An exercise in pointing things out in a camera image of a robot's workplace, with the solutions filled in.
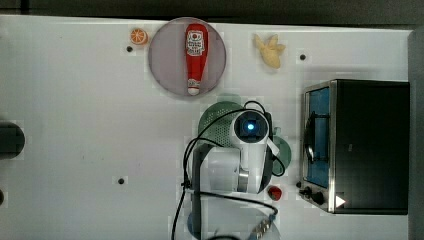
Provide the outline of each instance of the red ketchup bottle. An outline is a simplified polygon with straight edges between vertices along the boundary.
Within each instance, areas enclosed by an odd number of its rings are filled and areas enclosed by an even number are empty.
[[[193,23],[186,30],[187,86],[190,95],[199,94],[200,81],[208,57],[208,31],[202,24]]]

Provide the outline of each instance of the toaster oven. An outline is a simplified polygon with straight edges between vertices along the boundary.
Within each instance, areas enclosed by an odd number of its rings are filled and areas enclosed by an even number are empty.
[[[305,89],[301,197],[341,214],[407,214],[409,83],[336,79]]]

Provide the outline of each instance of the white tabletop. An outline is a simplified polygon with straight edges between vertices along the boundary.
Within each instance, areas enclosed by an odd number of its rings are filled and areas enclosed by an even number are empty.
[[[275,203],[282,239],[407,239],[407,216],[327,214],[294,185],[303,88],[335,78],[407,81],[409,31],[212,24],[226,70],[193,98],[155,82],[148,48],[126,51],[133,27],[153,36],[164,23],[0,16],[0,119],[27,137],[17,159],[0,161],[0,239],[169,239],[185,144],[222,93],[264,103],[292,149],[286,174],[272,179],[284,192]],[[254,33],[279,35],[281,69],[263,64]]]

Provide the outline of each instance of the pink plate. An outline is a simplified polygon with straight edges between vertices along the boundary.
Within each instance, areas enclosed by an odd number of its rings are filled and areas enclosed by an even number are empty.
[[[209,33],[209,51],[200,83],[199,94],[212,90],[225,69],[225,45],[219,33],[208,23],[197,18],[177,18],[165,24],[153,37],[149,48],[149,67],[156,81],[178,95],[187,92],[187,66],[185,61],[185,31],[189,24],[200,23]]]

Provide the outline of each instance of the label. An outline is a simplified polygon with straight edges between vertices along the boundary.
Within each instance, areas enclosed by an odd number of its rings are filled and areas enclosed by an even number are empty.
[[[203,41],[203,32],[198,30],[190,30],[187,34],[187,54],[193,57],[201,56],[205,51],[205,43]]]
[[[188,87],[189,88],[199,88],[200,87],[200,81],[196,81],[192,78],[188,80]]]

